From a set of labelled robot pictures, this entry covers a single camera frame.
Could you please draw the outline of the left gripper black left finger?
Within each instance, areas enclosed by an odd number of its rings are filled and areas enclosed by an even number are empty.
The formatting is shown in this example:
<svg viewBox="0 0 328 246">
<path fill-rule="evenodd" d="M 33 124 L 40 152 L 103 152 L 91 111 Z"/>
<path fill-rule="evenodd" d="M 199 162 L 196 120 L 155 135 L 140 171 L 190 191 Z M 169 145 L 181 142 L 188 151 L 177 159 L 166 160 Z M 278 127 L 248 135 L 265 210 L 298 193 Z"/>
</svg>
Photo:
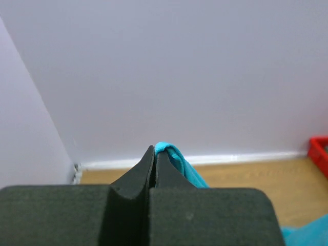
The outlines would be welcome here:
<svg viewBox="0 0 328 246">
<path fill-rule="evenodd" d="M 154 147 L 111 184 L 1 189 L 1 245 L 145 245 Z"/>
</svg>

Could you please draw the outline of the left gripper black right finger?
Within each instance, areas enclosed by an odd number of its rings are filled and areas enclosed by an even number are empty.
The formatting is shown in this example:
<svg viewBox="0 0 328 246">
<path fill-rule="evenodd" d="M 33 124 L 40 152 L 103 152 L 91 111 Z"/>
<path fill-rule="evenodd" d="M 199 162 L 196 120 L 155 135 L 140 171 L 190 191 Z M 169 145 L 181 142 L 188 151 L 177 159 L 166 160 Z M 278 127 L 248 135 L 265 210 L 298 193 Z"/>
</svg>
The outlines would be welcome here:
<svg viewBox="0 0 328 246">
<path fill-rule="evenodd" d="M 284 245 L 267 195 L 254 188 L 197 188 L 158 154 L 149 192 L 150 245 Z"/>
</svg>

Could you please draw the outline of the teal t-shirt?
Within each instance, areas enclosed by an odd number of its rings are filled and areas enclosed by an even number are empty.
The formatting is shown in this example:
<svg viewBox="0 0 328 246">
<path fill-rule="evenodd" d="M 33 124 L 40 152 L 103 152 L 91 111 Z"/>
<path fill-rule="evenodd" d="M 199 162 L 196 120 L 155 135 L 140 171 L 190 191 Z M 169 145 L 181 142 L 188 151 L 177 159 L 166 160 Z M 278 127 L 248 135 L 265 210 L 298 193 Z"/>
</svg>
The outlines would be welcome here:
<svg viewBox="0 0 328 246">
<path fill-rule="evenodd" d="M 158 142 L 155 145 L 155 154 L 164 152 L 167 153 L 170 163 L 193 186 L 204 189 L 210 187 L 175 145 Z M 286 245 L 327 245 L 327 215 L 300 228 L 281 227 L 280 229 Z"/>
</svg>

